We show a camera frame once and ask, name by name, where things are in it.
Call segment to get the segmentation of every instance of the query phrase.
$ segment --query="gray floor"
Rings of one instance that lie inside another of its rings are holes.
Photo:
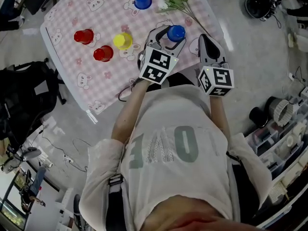
[[[290,81],[287,77],[289,71],[294,74],[300,65],[303,78],[308,76],[306,55],[294,49],[289,50],[287,46],[286,27],[291,24],[292,18],[284,18],[278,12],[277,18],[282,24],[282,29],[278,29],[273,17],[266,22],[247,18],[243,13],[242,1],[208,0],[224,31],[225,41],[222,45],[235,74],[236,88],[224,98],[233,134],[245,132],[252,126],[248,118],[250,110],[255,106],[263,106],[268,97],[285,97],[290,93],[298,94],[303,89],[298,81]],[[38,12],[31,16],[25,11],[24,16],[26,23],[23,28],[8,32],[0,44],[2,67],[42,60],[48,56],[39,33],[44,13]],[[24,29],[29,28],[36,29],[37,33],[34,30],[33,35],[26,35],[27,31]],[[193,77],[194,69],[186,70],[185,74]],[[84,170],[88,164],[87,145],[76,138],[91,145],[108,138],[123,104],[114,103],[107,108],[97,116],[99,122],[94,125],[78,107],[66,87],[61,88],[68,102],[63,106],[58,102],[56,108],[45,118],[43,136],[54,146],[62,148],[73,158],[73,164]],[[38,132],[39,130],[32,134],[29,140],[32,141]],[[59,187],[77,187],[82,190],[86,174],[65,163],[62,151],[51,146],[41,134],[35,139],[34,145],[40,146],[53,163],[47,173],[48,178]]]

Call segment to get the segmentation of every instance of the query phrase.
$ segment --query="white t-shirt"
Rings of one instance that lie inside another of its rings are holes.
[[[199,88],[187,85],[147,93],[120,168],[123,143],[105,139],[89,148],[79,209],[96,231],[105,230],[108,181],[119,170],[127,184],[122,187],[127,230],[139,230],[157,204],[178,194],[203,199],[233,218],[227,140],[206,115],[204,99]],[[242,134],[231,139],[231,152],[242,159],[262,204],[271,189],[270,171]]]
[[[199,94],[198,88],[185,87]],[[174,195],[203,199],[231,219],[227,139],[202,105],[176,92],[159,94],[148,97],[151,106],[143,111],[121,164],[136,229]]]

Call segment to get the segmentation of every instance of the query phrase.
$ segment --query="wire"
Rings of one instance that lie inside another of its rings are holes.
[[[44,129],[41,130],[41,131],[35,136],[34,140],[35,140],[35,139],[38,137],[38,135],[41,134],[43,131],[44,131]]]
[[[74,139],[72,140],[72,144],[73,144],[73,146],[75,147],[75,149],[78,151],[79,154],[80,154],[80,152],[79,152],[79,150],[77,149],[77,147],[75,146],[74,140],[80,140],[80,141],[84,142],[85,144],[87,144],[88,146],[92,147],[88,142],[86,142],[86,141],[84,141],[84,140],[82,140],[82,139],[80,139],[80,138],[74,138]]]
[[[121,94],[122,94],[126,89],[128,89],[128,88],[130,88],[130,87],[131,87],[130,91],[133,91],[133,88],[135,87],[135,85],[136,85],[137,83],[141,82],[141,81],[143,81],[143,79],[137,78],[137,79],[135,80],[134,83],[132,83],[130,86],[125,87],[123,90],[121,90],[120,93],[117,95],[117,98],[119,99],[119,101],[121,101],[121,102],[126,102],[126,100],[120,99]]]
[[[19,165],[16,166],[16,167],[12,167],[12,168],[18,168],[18,167],[21,165],[21,162],[22,162],[22,161],[19,161]]]
[[[301,68],[300,66],[298,66],[297,69],[296,69],[296,71],[295,71],[295,76],[296,76],[296,78],[298,78],[298,77],[297,77],[297,72],[298,72],[298,70],[300,71],[300,78],[301,78],[301,80],[302,80],[303,82],[306,82],[306,80],[303,78],[303,75],[302,75],[302,68]]]
[[[130,88],[130,86],[128,86],[128,87],[124,88],[123,90],[121,90],[120,93],[117,95],[117,98],[119,99],[119,101],[121,101],[121,102],[126,102],[126,100],[120,99],[120,96],[121,96],[121,94],[122,94],[126,89],[128,89],[128,88]]]
[[[276,17],[274,14],[273,14],[273,16],[274,16],[275,19],[276,19],[278,28],[281,29],[281,22],[277,19],[277,17]]]
[[[44,133],[42,134],[42,138],[47,139],[48,142],[49,142],[54,148],[56,148],[56,149],[58,149],[58,150],[61,150],[61,151],[63,152],[63,154],[64,154],[64,158],[67,157],[67,154],[65,153],[65,151],[64,151],[62,148],[56,147],[48,138],[44,137]],[[77,150],[78,152],[79,152],[79,150],[78,150],[77,147],[75,146],[74,140],[80,140],[80,141],[84,142],[85,144],[91,146],[88,142],[86,142],[86,141],[84,141],[84,140],[82,140],[82,139],[80,139],[80,138],[75,138],[75,139],[72,140],[72,143],[73,143],[73,146],[76,148],[76,150]],[[71,163],[70,160],[65,160],[65,159],[64,159],[64,163],[65,163],[65,165],[67,166],[66,162],[68,162],[71,166],[75,167],[75,168],[78,169],[79,171],[82,171],[82,172],[85,172],[85,173],[87,173],[87,171],[88,171],[88,167],[87,167],[87,166],[85,166],[85,170],[82,170],[82,169],[78,168],[77,166],[73,165],[73,164]]]
[[[87,166],[85,166],[85,170],[82,170],[82,169],[76,167],[75,165],[73,165],[70,161],[69,161],[68,163],[69,163],[71,166],[73,166],[73,167],[75,167],[76,169],[78,169],[79,171],[82,171],[82,172],[87,173],[87,169],[86,169],[86,168],[88,168]]]

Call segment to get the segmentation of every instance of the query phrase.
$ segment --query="plastic container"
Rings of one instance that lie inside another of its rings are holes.
[[[285,165],[284,169],[288,168],[300,155],[304,142],[301,142],[300,145],[294,147],[294,149],[290,152],[290,154],[284,159]]]
[[[93,57],[97,61],[108,62],[113,57],[114,51],[109,45],[103,45],[95,50]]]
[[[167,36],[172,42],[179,42],[185,38],[185,28],[180,25],[172,26],[168,30]]]
[[[248,144],[257,153],[257,147],[271,136],[271,132],[265,128],[260,128],[247,136]]]
[[[135,7],[139,10],[146,10],[152,4],[152,0],[135,0]]]
[[[131,47],[133,38],[128,33],[120,33],[114,37],[113,42],[119,50],[124,51]]]
[[[261,157],[261,161],[270,170],[272,179],[275,179],[283,170],[285,161],[276,155],[275,152],[267,153]]]
[[[74,40],[82,44],[90,44],[93,41],[94,33],[91,29],[86,29],[82,31],[77,31],[74,34]]]

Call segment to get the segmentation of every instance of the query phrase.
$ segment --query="blue cup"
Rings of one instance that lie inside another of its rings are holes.
[[[140,10],[149,8],[152,4],[152,0],[135,0],[135,7]]]
[[[167,32],[168,39],[179,42],[185,37],[185,28],[180,25],[172,26]]]

